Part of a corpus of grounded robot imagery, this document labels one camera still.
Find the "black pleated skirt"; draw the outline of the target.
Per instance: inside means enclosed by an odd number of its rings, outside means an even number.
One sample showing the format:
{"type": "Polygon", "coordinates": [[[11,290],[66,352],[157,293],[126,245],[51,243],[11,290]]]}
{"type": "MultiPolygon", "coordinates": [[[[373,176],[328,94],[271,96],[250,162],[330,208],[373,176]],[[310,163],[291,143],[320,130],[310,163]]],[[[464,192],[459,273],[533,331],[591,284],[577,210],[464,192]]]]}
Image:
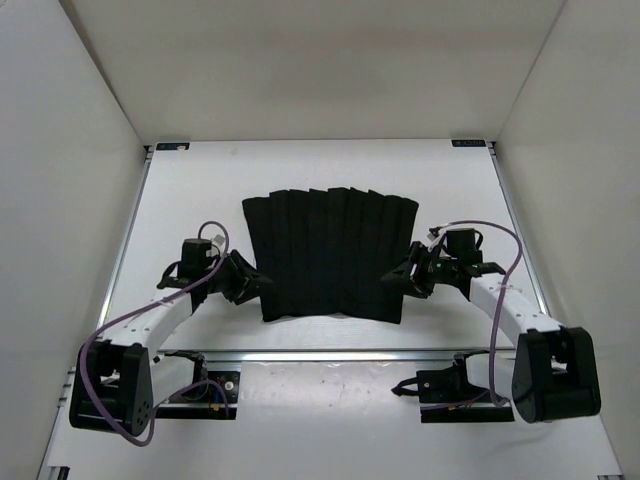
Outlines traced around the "black pleated skirt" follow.
{"type": "Polygon", "coordinates": [[[403,297],[382,278],[407,253],[418,202],[373,190],[278,190],[242,202],[262,317],[341,314],[398,324],[403,297]]]}

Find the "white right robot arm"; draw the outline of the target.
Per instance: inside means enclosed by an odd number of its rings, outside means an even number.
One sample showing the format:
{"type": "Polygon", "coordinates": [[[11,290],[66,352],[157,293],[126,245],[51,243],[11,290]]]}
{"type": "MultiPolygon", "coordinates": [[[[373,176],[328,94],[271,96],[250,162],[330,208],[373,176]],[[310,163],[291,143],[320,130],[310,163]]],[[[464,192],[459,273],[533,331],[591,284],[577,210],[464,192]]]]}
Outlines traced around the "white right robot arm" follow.
{"type": "Polygon", "coordinates": [[[475,401],[510,403],[527,423],[589,417],[601,410],[591,335],[538,311],[505,284],[505,270],[486,262],[474,239],[411,244],[381,282],[406,296],[428,298],[438,285],[457,289],[492,320],[515,348],[504,358],[489,347],[455,355],[443,370],[419,370],[393,393],[419,399],[423,410],[455,410],[475,401]]]}

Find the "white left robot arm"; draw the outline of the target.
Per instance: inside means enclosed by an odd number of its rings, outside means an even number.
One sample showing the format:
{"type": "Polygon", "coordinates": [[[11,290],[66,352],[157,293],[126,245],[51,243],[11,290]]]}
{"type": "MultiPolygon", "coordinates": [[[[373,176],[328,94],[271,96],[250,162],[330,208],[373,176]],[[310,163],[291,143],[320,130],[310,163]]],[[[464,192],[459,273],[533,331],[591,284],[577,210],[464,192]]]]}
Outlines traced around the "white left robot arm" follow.
{"type": "Polygon", "coordinates": [[[99,329],[81,347],[69,406],[78,429],[117,433],[144,446],[154,433],[161,404],[173,397],[189,401],[210,390],[228,401],[222,385],[210,379],[203,354],[161,349],[178,326],[211,295],[240,305],[267,292],[272,280],[238,251],[216,251],[197,260],[171,263],[157,284],[152,303],[99,329]]]}

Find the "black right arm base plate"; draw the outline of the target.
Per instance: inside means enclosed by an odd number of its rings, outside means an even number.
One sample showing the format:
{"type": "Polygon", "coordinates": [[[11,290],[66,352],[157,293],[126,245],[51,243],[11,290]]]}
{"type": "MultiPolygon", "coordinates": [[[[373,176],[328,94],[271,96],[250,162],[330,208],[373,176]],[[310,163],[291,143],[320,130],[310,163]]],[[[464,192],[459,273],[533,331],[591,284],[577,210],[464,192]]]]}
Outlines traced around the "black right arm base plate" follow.
{"type": "Polygon", "coordinates": [[[510,423],[514,414],[509,405],[494,406],[489,390],[468,380],[466,361],[487,350],[457,353],[452,364],[442,370],[418,370],[391,389],[398,397],[419,401],[422,424],[510,423]]]}

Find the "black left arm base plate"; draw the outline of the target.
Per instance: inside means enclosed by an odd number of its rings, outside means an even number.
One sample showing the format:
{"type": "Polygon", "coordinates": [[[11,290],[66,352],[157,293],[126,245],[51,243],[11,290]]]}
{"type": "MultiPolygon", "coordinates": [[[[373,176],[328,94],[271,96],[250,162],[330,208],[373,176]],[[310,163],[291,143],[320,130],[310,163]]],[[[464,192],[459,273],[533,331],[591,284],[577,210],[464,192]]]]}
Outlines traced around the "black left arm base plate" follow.
{"type": "Polygon", "coordinates": [[[150,367],[158,418],[236,418],[241,380],[239,365],[208,362],[202,353],[176,350],[155,355],[150,367]]]}

